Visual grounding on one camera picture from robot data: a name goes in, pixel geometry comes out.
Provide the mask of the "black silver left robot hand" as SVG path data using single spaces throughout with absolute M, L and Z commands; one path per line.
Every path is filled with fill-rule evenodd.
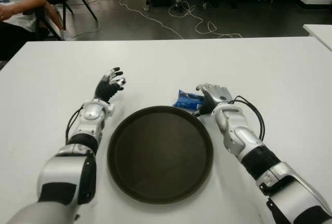
M 120 67 L 114 67 L 108 70 L 99 81 L 95 92 L 94 99 L 102 100 L 104 102 L 109 102 L 118 91 L 122 91 L 124 85 L 126 84 L 126 79 L 121 77 L 123 71 Z

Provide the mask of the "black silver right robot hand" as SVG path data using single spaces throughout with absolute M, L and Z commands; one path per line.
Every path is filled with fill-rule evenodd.
M 193 113 L 196 117 L 214 115 L 215 108 L 217 108 L 218 105 L 228 104 L 233 100 L 229 90 L 219 85 L 204 83 L 198 85 L 196 90 L 201 91 L 204 96 L 202 106 Z

